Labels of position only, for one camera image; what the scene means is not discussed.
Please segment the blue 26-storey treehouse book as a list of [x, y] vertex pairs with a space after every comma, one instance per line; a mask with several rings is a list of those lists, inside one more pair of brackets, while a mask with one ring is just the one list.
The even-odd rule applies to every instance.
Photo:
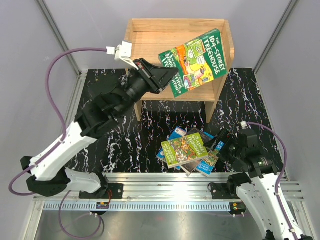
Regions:
[[209, 150], [208, 156], [204, 158], [195, 168], [195, 170], [202, 175], [209, 177], [218, 162], [218, 153], [225, 144], [222, 141], [215, 146], [214, 150]]

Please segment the blue back-cover treehouse book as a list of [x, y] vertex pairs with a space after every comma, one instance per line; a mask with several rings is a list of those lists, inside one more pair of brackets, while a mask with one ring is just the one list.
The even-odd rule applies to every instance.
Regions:
[[168, 168], [179, 168], [185, 158], [182, 150], [183, 137], [187, 134], [185, 130], [176, 127], [166, 141], [161, 143], [157, 158], [164, 161]]

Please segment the dark Tale of Two Cities book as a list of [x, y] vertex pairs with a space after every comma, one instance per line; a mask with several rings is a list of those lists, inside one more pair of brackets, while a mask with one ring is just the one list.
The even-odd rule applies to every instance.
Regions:
[[[197, 128], [192, 128], [191, 130], [189, 130], [187, 132], [187, 135], [191, 135], [191, 134], [195, 134], [195, 133], [199, 133], [203, 143], [207, 143], [209, 141], [211, 141], [214, 137], [212, 135], [210, 135], [209, 133], [206, 132], [202, 132], [201, 130], [197, 129]], [[188, 162], [186, 164], [182, 164], [180, 166], [180, 168], [185, 172], [185, 174], [187, 176], [190, 176], [190, 174], [197, 168], [197, 166], [201, 163], [201, 159], [199, 160], [195, 160], [192, 162]]]

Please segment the light green 65-storey treehouse book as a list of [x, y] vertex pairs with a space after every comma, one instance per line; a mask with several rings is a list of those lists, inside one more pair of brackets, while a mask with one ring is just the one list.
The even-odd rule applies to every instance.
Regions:
[[184, 153], [184, 160], [179, 166], [196, 160], [203, 160], [209, 155], [199, 133], [185, 135], [181, 148]]

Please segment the dark green 104-storey treehouse book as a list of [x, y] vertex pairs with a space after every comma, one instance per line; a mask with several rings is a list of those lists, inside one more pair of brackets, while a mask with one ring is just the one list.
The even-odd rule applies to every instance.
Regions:
[[170, 82], [175, 98], [227, 74], [223, 41], [217, 28], [160, 53], [158, 58], [164, 67], [178, 69]]

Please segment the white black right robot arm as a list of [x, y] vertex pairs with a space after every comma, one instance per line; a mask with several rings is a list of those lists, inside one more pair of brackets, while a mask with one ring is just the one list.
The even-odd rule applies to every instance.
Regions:
[[310, 240], [299, 227], [280, 186], [273, 160], [262, 150], [252, 129], [234, 135], [223, 129], [204, 147], [236, 170], [228, 177], [228, 196], [239, 198], [249, 210], [264, 240]]

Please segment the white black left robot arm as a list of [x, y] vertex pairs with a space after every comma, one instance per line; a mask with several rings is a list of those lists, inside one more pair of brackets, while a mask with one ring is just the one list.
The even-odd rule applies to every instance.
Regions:
[[22, 167], [30, 173], [28, 190], [43, 197], [64, 191], [79, 191], [88, 198], [101, 199], [111, 191], [101, 172], [78, 172], [65, 165], [80, 151], [95, 143], [118, 125], [118, 120], [146, 93], [160, 94], [169, 85], [178, 68], [155, 66], [136, 59], [127, 81], [114, 74], [101, 75], [89, 86], [91, 101], [79, 110], [66, 133], [38, 156], [23, 157]]

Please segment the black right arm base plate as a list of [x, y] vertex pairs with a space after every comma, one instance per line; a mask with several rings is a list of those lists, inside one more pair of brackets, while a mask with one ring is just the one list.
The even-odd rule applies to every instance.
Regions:
[[207, 186], [213, 200], [238, 200], [235, 193], [231, 193], [226, 183], [210, 182]]

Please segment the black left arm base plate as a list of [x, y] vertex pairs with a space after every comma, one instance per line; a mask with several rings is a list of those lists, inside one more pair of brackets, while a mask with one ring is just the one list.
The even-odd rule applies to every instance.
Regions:
[[85, 191], [79, 192], [80, 199], [122, 199], [124, 184], [122, 183], [109, 183], [109, 180], [102, 173], [98, 174], [101, 187], [94, 193]]

